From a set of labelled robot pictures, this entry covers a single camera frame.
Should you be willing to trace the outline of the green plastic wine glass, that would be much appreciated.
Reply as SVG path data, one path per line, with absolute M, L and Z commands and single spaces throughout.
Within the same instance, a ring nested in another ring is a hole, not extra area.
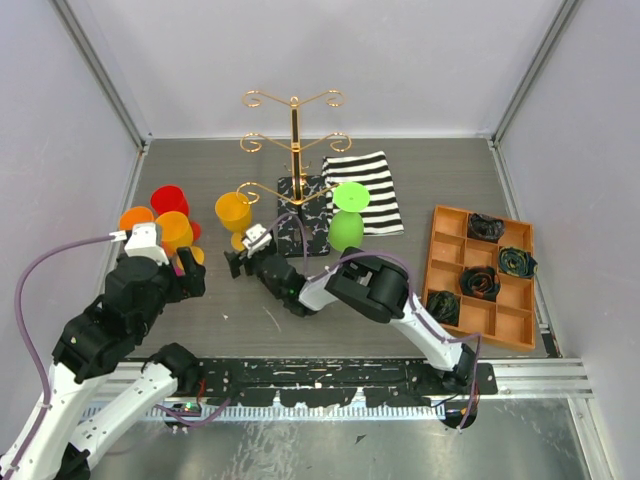
M 333 191 L 332 201 L 335 212 L 329 225 L 330 246 L 340 252 L 359 247 L 364 237 L 361 212 L 369 205 L 369 191 L 358 182 L 342 183 Z

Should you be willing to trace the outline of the gold wine glass rack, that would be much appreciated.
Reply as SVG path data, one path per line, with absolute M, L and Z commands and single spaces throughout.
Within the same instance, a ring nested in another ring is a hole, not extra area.
M 322 176 L 308 173 L 309 166 L 303 162 L 303 153 L 324 142 L 333 151 L 343 153 L 351 148 L 352 140 L 343 132 L 332 132 L 315 140 L 304 141 L 300 110 L 317 100 L 324 101 L 331 108 L 339 108 L 345 103 L 345 96 L 337 89 L 329 89 L 306 99 L 297 96 L 282 99 L 261 90 L 250 90 L 242 97 L 242 103 L 248 108 L 258 108 L 264 100 L 277 102 L 289 109 L 289 140 L 284 142 L 258 132 L 249 132 L 241 138 L 240 148 L 247 153 L 256 153 L 266 142 L 283 148 L 290 155 L 289 174 L 277 180 L 275 189 L 257 182 L 245 182 L 238 186 L 235 196 L 242 203 L 252 206 L 260 200 L 262 193 L 273 195 L 277 214 L 287 216 L 276 224 L 276 244 L 283 253 L 290 257 L 300 257 L 304 253 L 326 256 L 330 253 L 327 193 L 331 187 Z

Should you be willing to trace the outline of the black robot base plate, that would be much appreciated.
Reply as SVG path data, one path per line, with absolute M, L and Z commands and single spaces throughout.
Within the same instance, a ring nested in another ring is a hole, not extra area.
M 445 390 L 437 371 L 423 359 L 294 359 L 209 358 L 162 359 L 178 373 L 178 396 L 199 396 L 208 405 L 229 400 L 232 406 L 293 408 L 350 405 L 358 393 L 365 406 L 434 406 L 440 396 L 449 399 L 469 393 Z M 474 393 L 497 392 L 494 369 L 477 366 Z

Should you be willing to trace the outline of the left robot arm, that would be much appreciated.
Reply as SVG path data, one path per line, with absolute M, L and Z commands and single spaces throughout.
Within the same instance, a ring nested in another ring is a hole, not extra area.
M 121 255 L 105 278 L 103 294 L 65 325 L 42 398 L 1 457 L 2 478 L 87 479 L 144 413 L 174 393 L 188 396 L 197 390 L 198 360 L 171 343 L 148 359 L 125 391 L 87 421 L 81 419 L 165 306 L 204 295 L 205 267 L 188 247 L 179 248 L 178 257 L 181 274 L 147 257 Z

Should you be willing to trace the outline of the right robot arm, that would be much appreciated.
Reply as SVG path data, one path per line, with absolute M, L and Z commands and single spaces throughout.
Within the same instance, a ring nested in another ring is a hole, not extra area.
M 387 255 L 347 248 L 334 265 L 314 277 L 298 272 L 277 252 L 226 252 L 233 278 L 256 276 L 284 308 L 308 317 L 341 302 L 365 318 L 402 333 L 437 371 L 449 393 L 473 393 L 477 387 L 477 353 L 449 334 L 422 306 L 405 268 Z

